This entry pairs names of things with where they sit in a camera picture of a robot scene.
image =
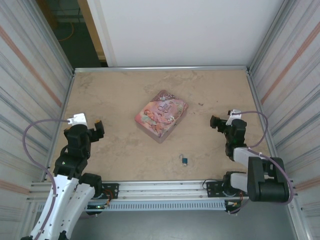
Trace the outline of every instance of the beige surface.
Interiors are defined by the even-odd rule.
[[[134,117],[162,89],[189,108],[159,144],[137,128]],[[76,74],[65,119],[84,112],[89,128],[102,120],[105,135],[91,145],[85,172],[104,181],[220,179],[226,171],[246,169],[229,160],[225,136],[210,128],[212,115],[226,119],[231,109],[256,109],[242,70],[86,72]],[[259,118],[246,114],[242,119],[248,123],[245,142],[252,145],[263,133]],[[54,159],[66,144],[61,131]],[[267,153],[266,143],[257,149]],[[180,153],[188,158],[187,167]]]

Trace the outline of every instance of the blue padlock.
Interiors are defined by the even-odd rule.
[[[186,167],[188,165],[188,158],[184,157],[183,154],[180,154],[179,158],[180,157],[182,157],[182,165]]]

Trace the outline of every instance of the doorway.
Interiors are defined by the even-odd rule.
[[[87,0],[36,0],[73,69],[107,67]]]

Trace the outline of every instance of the corrugated metal sheet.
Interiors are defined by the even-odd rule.
[[[312,235],[320,237],[320,1],[295,1],[253,81]]]
[[[0,239],[13,239],[30,183],[42,171],[22,134],[31,122],[59,118],[72,68],[34,1],[0,1]],[[30,129],[27,146],[45,164],[57,123]]]

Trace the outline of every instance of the white robotic arm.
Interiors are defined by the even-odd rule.
[[[275,162],[283,171],[284,163],[279,157],[271,161],[248,150],[245,144],[247,123],[241,120],[240,110],[229,111],[229,119],[223,120],[212,116],[210,126],[218,128],[225,135],[225,153],[235,162],[248,168],[244,172],[227,172],[223,177],[223,192],[232,195],[241,190],[248,194],[251,201],[286,202],[290,192],[283,173],[271,162]]]
[[[64,131],[68,145],[62,149],[53,171],[56,194],[52,185],[38,222],[30,235],[21,240],[70,239],[89,200],[102,192],[101,177],[90,173],[82,175],[82,171],[90,157],[91,143],[104,136],[103,125],[99,121],[95,124],[96,130],[88,129],[84,113],[68,121],[72,125]]]

